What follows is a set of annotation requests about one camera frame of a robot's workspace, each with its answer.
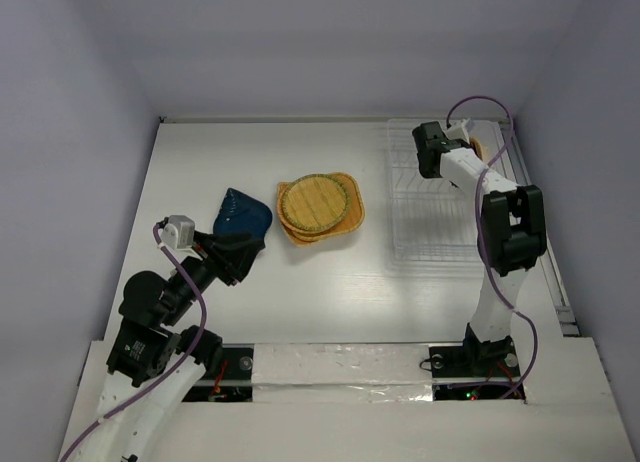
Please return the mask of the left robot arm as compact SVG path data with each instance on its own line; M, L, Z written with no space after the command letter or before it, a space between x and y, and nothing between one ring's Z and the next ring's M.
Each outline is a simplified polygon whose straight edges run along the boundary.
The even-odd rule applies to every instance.
M246 401L254 350L227 347L206 329L205 290L216 280L244 280L266 231L222 225L207 234L171 216L152 229L174 271L134 274L118 308L121 323L92 422L62 454L64 461L147 461L183 401Z

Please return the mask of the round green-rimmed bamboo plate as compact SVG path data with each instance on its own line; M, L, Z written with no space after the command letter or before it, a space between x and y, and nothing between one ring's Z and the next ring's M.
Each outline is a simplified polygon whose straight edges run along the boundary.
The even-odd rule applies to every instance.
M344 219L350 206L345 185L328 174L310 174L291 182L280 208L287 222L305 232L323 232Z

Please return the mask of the square woven bamboo tray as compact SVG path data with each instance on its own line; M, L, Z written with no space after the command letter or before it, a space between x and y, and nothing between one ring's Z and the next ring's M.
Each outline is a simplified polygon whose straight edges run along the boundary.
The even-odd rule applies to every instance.
M281 209L281 201L284 197L285 190L291 185L291 182L279 182L277 185L277 202L276 209L280 224L287 234L287 237L296 246L308 246L321 240L332 237L338 237L350 234L356 231L363 223L365 218L365 207L362 200L361 192L356 180L349 174L343 172L331 173L345 185L346 191L350 196L350 206L343 220L334 227L318 233L303 232L294 228L286 219L284 211Z

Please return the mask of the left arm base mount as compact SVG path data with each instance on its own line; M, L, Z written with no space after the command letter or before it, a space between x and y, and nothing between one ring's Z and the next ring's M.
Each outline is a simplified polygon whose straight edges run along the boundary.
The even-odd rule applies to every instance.
M253 345L225 345L222 359L188 391L184 402L239 403L253 400Z

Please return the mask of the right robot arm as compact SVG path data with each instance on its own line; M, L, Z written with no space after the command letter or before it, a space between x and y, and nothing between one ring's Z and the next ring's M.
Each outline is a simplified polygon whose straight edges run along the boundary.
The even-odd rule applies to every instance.
M547 250L543 194L519 185L484 162L465 121L412 130L419 173L458 188L473 203L484 279L476 310L459 345L437 346L426 362L437 377L484 377L515 354L511 321L520 288Z

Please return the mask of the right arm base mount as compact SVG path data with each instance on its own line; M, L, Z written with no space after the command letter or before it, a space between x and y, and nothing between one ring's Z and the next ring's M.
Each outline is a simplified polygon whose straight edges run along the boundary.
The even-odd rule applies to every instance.
M435 401L526 400L515 353L473 366L461 345L436 345L419 367L431 375Z

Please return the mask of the small round bamboo plate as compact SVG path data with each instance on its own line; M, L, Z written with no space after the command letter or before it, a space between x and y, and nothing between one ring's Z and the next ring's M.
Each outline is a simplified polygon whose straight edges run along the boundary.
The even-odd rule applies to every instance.
M486 148L484 147L484 145L479 140L473 137L469 139L469 144L476 156L483 162L486 162Z

